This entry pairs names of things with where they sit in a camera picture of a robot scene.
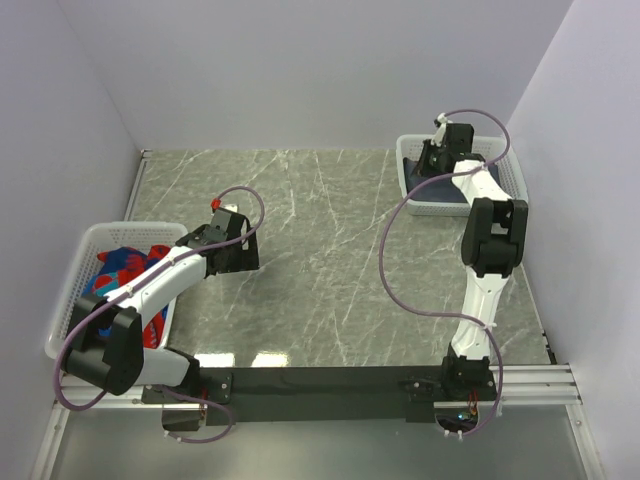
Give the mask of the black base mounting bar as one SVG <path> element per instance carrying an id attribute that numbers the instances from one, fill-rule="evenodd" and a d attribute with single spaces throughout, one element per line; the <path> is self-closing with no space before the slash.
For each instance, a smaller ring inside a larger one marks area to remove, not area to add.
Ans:
<path id="1" fill-rule="evenodd" d="M 495 399 L 453 401 L 440 389 L 442 365 L 203 368 L 193 403 L 213 401 L 229 408 L 239 422 L 403 419 L 433 423 L 441 404 L 498 401 L 503 372 L 490 371 Z"/>

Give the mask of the blue grey cloth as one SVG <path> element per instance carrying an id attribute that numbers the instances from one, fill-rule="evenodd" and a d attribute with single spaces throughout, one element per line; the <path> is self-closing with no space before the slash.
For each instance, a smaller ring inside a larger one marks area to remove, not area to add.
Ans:
<path id="1" fill-rule="evenodd" d="M 436 206 L 451 207 L 463 205 L 470 208 L 475 200 L 488 198 L 494 201 L 511 200 L 509 195 L 485 166 L 484 160 L 467 159 L 455 164 L 451 174 L 436 174 L 421 178 L 415 174 L 416 161 L 402 160 L 404 185 L 409 194 L 419 185 L 426 186 L 411 195 L 410 200 L 418 203 L 434 203 Z"/>

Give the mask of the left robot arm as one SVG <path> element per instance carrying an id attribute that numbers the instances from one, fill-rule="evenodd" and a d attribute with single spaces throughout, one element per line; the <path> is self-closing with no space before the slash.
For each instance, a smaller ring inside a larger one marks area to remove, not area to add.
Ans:
<path id="1" fill-rule="evenodd" d="M 226 273 L 256 270 L 259 254 L 249 219 L 223 207 L 209 223 L 180 238 L 151 268 L 100 296 L 88 293 L 73 308 L 58 371 L 121 395 L 133 386 L 164 385 L 177 401 L 202 391 L 200 364 L 168 347 L 147 348 L 143 333 L 185 290 Z"/>

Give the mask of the white laundry basket with clothes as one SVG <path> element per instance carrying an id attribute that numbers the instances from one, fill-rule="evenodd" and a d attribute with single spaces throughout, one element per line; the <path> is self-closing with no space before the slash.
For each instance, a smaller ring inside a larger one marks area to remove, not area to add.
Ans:
<path id="1" fill-rule="evenodd" d="M 44 346 L 46 355 L 52 360 L 57 357 L 67 335 L 74 303 L 103 265 L 97 257 L 99 253 L 120 247 L 147 253 L 153 245 L 173 246 L 187 233 L 184 225 L 170 222 L 119 221 L 91 226 L 82 236 L 64 277 Z"/>

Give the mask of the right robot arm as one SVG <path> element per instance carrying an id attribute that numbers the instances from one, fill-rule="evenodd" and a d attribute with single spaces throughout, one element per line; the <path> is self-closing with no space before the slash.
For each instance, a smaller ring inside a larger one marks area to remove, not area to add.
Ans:
<path id="1" fill-rule="evenodd" d="M 442 362 L 440 389 L 448 400 L 493 400 L 490 334 L 502 291 L 524 255 L 528 204 L 506 193 L 484 157 L 472 151 L 472 125 L 444 115 L 435 125 L 415 173 L 450 174 L 470 206 L 461 243 L 467 275 L 462 318 Z"/>

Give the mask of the aluminium table edge rail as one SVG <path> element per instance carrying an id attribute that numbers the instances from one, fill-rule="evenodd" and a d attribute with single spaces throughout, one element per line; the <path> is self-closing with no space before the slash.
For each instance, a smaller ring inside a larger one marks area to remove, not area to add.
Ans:
<path id="1" fill-rule="evenodd" d="M 126 210 L 124 213 L 124 217 L 123 220 L 124 221 L 130 221 L 131 217 L 132 217 L 132 212 L 135 208 L 135 204 L 136 204 L 136 199 L 137 196 L 139 194 L 139 189 L 140 189 L 140 184 L 142 181 L 142 177 L 144 175 L 144 172 L 146 170 L 148 161 L 152 158 L 153 155 L 153 151 L 149 150 L 149 149 L 144 149 L 141 152 L 141 158 L 140 158 L 140 162 L 138 165 L 138 169 L 136 172 L 136 176 L 134 178 L 134 182 L 130 191 L 130 195 L 129 195 L 129 200 L 127 202 L 127 206 L 126 206 Z"/>

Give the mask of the aluminium front frame rail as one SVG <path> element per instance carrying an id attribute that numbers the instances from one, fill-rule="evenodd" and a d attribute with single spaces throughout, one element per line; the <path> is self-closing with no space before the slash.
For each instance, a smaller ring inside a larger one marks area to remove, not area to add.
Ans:
<path id="1" fill-rule="evenodd" d="M 35 479 L 602 479 L 566 365 L 209 368 L 51 412 Z M 206 407 L 205 400 L 212 406 Z"/>

